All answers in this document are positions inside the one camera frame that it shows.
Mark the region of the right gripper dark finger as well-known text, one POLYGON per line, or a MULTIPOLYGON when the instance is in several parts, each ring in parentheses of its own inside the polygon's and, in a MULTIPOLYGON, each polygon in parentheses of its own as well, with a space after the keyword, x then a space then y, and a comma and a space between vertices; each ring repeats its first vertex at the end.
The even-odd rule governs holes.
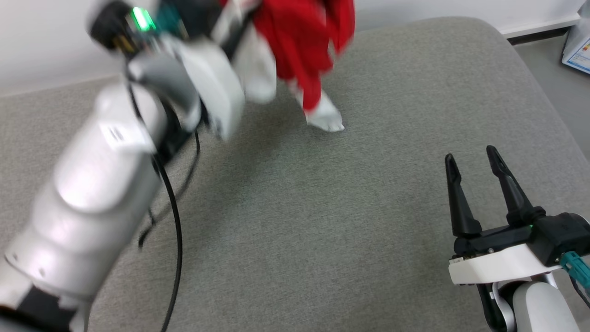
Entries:
POLYGON ((488 145, 486 153, 491 170, 500 182, 507 206, 508 224, 511 226, 533 225, 535 221, 545 217, 546 211, 540 206, 534 207, 531 204, 496 147, 488 145))
POLYGON ((461 186, 461 174, 453 154, 445 156, 445 174, 453 235, 463 238, 478 237, 482 232, 481 225, 474 218, 466 200, 461 186))

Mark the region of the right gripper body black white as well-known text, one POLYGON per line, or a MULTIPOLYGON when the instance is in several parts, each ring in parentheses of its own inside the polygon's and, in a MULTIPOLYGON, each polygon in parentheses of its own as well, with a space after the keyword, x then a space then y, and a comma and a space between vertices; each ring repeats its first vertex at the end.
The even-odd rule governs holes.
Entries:
POLYGON ((454 256, 449 275, 455 285, 491 284, 551 273, 558 263, 544 265, 528 246, 532 227, 509 225, 466 235, 453 231, 454 256))

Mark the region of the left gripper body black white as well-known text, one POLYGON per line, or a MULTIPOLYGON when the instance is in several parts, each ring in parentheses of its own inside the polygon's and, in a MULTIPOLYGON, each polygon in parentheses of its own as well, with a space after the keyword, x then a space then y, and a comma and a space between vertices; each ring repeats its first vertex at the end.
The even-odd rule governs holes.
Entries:
POLYGON ((207 122, 221 140, 238 130, 245 106, 245 93, 232 59, 249 26, 250 10, 227 0, 164 0, 175 4, 181 23, 180 36, 166 32, 166 50, 183 66, 196 92, 192 111, 199 115, 187 121, 207 122))

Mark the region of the red basketball jersey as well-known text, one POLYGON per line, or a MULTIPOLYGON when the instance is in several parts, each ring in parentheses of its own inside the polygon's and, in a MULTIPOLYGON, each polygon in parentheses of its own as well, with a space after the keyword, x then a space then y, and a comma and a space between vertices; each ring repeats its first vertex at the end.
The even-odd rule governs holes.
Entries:
POLYGON ((309 125, 326 132, 345 129, 341 112, 322 89, 355 32, 354 0, 218 0, 221 15, 213 39, 238 38, 234 69, 247 101, 266 104, 283 81, 309 125))

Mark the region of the white box with blue print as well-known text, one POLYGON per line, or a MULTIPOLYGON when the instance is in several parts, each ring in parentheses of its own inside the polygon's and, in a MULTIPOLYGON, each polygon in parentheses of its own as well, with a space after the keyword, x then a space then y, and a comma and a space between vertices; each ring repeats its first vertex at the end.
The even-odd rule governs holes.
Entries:
POLYGON ((562 51, 562 64, 590 74, 590 13, 571 27, 562 51))

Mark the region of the black baseboard strip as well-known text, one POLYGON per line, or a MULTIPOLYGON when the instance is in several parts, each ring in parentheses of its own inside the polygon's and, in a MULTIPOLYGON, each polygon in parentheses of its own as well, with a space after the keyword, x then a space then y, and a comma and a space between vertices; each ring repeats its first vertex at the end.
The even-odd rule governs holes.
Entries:
POLYGON ((556 28, 556 29, 548 30, 548 31, 540 31, 540 32, 535 32, 535 33, 528 34, 528 35, 523 35, 523 36, 514 36, 512 38, 507 38, 507 40, 513 46, 520 45, 520 44, 526 44, 526 43, 531 43, 531 42, 554 38, 557 36, 567 35, 570 28, 571 27, 562 27, 562 28, 556 28))

